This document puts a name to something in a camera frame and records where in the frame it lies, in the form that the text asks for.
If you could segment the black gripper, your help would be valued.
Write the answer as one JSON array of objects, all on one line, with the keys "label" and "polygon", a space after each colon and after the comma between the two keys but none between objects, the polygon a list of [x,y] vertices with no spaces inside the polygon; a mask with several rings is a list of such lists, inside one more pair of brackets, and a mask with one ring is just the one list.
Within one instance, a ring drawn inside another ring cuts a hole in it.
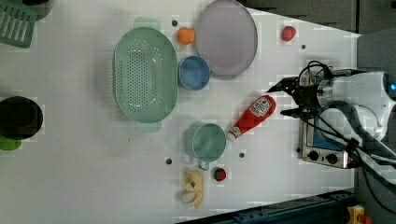
[{"label": "black gripper", "polygon": [[321,106],[318,103],[317,85],[299,86],[299,78],[284,77],[268,90],[268,92],[277,91],[293,92],[293,99],[298,105],[297,108],[282,110],[281,115],[302,120],[313,119],[318,116]]}]

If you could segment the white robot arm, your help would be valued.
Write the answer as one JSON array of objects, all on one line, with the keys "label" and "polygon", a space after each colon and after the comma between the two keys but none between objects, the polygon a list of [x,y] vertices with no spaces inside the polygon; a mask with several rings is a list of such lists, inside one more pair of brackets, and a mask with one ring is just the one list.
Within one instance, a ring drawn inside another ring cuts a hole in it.
[{"label": "white robot arm", "polygon": [[336,105],[351,105],[357,107],[355,117],[362,122],[370,115],[375,118],[376,125],[371,129],[361,124],[361,127],[372,137],[381,141],[387,134],[389,117],[395,106],[395,76],[386,72],[358,72],[347,77],[323,78],[319,83],[302,86],[298,77],[285,77],[269,92],[284,91],[290,95],[299,106],[293,116],[310,109],[313,110]]}]

